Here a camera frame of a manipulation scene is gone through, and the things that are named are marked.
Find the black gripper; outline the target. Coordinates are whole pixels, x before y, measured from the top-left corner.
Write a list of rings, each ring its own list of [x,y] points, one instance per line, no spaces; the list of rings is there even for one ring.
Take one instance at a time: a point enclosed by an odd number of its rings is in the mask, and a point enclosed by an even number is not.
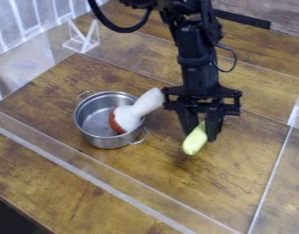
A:
[[[198,112],[206,113],[216,105],[220,111],[209,111],[206,117],[208,140],[214,142],[221,133],[224,115],[241,115],[242,91],[233,90],[222,85],[213,89],[176,86],[162,88],[165,108],[178,111],[178,119],[186,135],[200,124]]]

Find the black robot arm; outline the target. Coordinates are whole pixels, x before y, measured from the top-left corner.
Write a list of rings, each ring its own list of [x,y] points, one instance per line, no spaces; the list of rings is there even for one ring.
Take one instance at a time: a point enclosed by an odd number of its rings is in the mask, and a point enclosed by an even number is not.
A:
[[[228,115],[241,114],[242,91],[221,85],[217,49],[224,48],[222,25],[212,0],[121,0],[135,9],[160,12],[178,47],[182,84],[162,89],[165,108],[178,114],[185,133],[200,124],[198,115],[206,116],[206,134],[217,140]]]

